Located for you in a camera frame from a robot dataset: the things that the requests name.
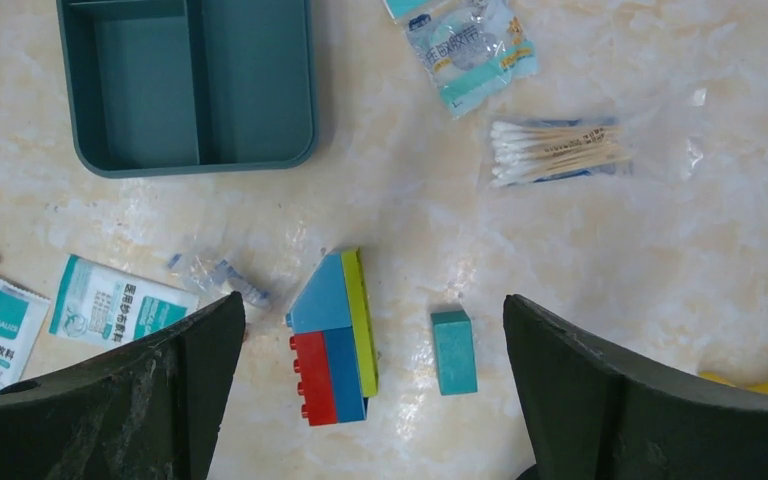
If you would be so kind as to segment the small clear bandage packet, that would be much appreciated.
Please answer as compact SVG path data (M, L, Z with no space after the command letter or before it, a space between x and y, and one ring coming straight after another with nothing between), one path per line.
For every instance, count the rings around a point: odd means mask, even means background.
M202 299L215 300L237 292L248 305L264 311L271 309L270 294L252 284L215 249L191 248L174 253L165 267L187 291Z

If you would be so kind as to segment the cotton swabs plastic bag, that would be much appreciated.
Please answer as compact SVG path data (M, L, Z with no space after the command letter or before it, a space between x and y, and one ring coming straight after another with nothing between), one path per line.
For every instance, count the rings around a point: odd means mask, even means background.
M529 185L598 173L631 164L614 120L498 118L489 126L489 185Z

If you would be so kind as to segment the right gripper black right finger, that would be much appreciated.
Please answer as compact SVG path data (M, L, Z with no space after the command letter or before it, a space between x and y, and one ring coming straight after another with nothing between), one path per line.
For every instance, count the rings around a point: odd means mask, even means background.
M521 295L503 327L527 479L768 479L768 395L669 367Z

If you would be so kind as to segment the teal divided plastic tray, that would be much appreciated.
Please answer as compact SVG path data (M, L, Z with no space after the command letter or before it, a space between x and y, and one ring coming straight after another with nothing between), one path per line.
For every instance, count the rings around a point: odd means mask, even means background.
M110 179L296 167L318 145L308 1L61 1L73 143Z

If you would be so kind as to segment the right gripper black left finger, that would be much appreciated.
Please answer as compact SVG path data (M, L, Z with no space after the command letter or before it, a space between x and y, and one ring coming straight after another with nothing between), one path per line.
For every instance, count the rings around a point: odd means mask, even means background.
M233 293L0 390L0 479L204 479L244 342Z

